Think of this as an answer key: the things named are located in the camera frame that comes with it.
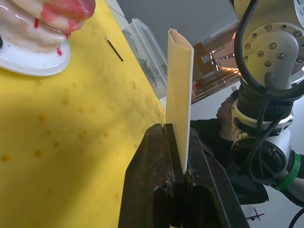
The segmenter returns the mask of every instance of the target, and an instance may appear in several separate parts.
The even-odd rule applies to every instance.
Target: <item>black cable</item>
[[[257,122],[256,122],[256,136],[257,138],[261,135],[262,131],[263,131],[263,120],[264,120],[264,116],[265,116],[265,112],[268,108],[268,105],[270,103],[270,98],[268,97],[264,97],[262,104],[261,104],[261,108],[258,112],[258,116],[257,116]],[[259,168],[260,168],[260,173],[262,178],[264,179],[264,172],[263,172],[263,168],[262,168],[262,147],[260,146],[258,149],[258,160],[259,160]]]
[[[270,172],[271,175],[275,176],[275,173],[271,170],[271,168],[267,165],[266,162],[262,161],[263,166],[265,169],[267,169],[268,172]]]
[[[2,38],[1,38],[1,36],[0,36],[0,49],[3,47],[3,40],[2,40]]]
[[[300,218],[301,215],[304,214],[304,208],[302,208],[293,218],[293,220],[291,220],[289,227],[288,228],[293,228],[295,223],[297,222],[297,220]]]
[[[249,155],[246,159],[246,165],[248,167],[248,172],[250,178],[256,182],[261,184],[268,184],[272,185],[274,182],[272,180],[262,180],[259,178],[256,178],[252,173],[252,160],[254,156],[256,155],[256,152],[260,146],[262,146],[265,139],[269,136],[269,134],[275,129],[275,127],[279,124],[279,122],[283,119],[284,115],[278,116],[268,127],[267,129],[261,134],[261,136],[256,140],[255,144],[252,146]]]
[[[236,37],[234,41],[234,53],[235,53],[235,60],[237,63],[237,67],[244,78],[244,80],[252,86],[258,92],[268,95],[274,100],[277,99],[289,99],[290,100],[297,100],[304,94],[304,80],[300,82],[298,85],[291,89],[280,89],[277,88],[273,82],[273,77],[267,76],[265,80],[267,81],[267,85],[269,88],[263,87],[259,84],[250,74],[248,71],[246,64],[243,59],[243,36],[247,26],[248,21],[250,20],[256,6],[258,4],[258,0],[251,0],[240,23],[238,26],[238,30],[236,32]]]
[[[259,84],[250,74],[248,71],[244,59],[243,59],[243,35],[247,26],[247,23],[249,19],[251,18],[251,15],[253,11],[255,10],[256,6],[258,4],[258,0],[251,0],[239,25],[236,32],[236,36],[234,39],[234,54],[235,54],[235,60],[237,63],[237,67],[244,79],[246,80],[249,85],[251,85],[254,89],[260,92],[266,92],[265,87],[263,87],[261,84]]]

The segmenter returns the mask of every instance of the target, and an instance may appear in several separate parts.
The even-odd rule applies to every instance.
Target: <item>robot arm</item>
[[[304,95],[304,0],[234,0],[242,18],[235,57],[242,74],[232,106],[237,164],[255,182],[304,206],[304,158],[290,150],[293,102]]]

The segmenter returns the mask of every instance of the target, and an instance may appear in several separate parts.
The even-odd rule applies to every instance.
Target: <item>person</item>
[[[239,171],[231,151],[239,133],[239,129],[232,132],[231,109],[237,99],[238,90],[221,104],[216,119],[191,121],[190,127],[196,131],[202,143],[213,152],[216,160],[225,169],[239,203],[241,205],[263,203],[269,200],[265,187],[253,182],[246,172]]]
[[[237,139],[239,130],[232,132],[231,108],[238,99],[238,90],[234,91],[220,106],[216,119],[195,120],[190,122],[190,127],[197,131],[200,140],[212,150],[214,157],[230,175],[237,166],[233,161],[231,147]]]

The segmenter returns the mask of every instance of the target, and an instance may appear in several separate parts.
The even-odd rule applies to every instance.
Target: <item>green ring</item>
[[[293,184],[295,178],[297,177],[300,166],[301,166],[301,156],[294,152],[294,165],[293,168],[291,169],[290,173],[288,174],[287,178],[280,184],[278,185],[275,189],[282,191],[286,188],[288,188],[290,185]]]

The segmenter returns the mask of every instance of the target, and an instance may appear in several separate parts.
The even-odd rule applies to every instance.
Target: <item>dark hair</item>
[[[231,95],[230,95],[231,100],[233,100],[233,102],[238,99],[238,90],[234,91]]]

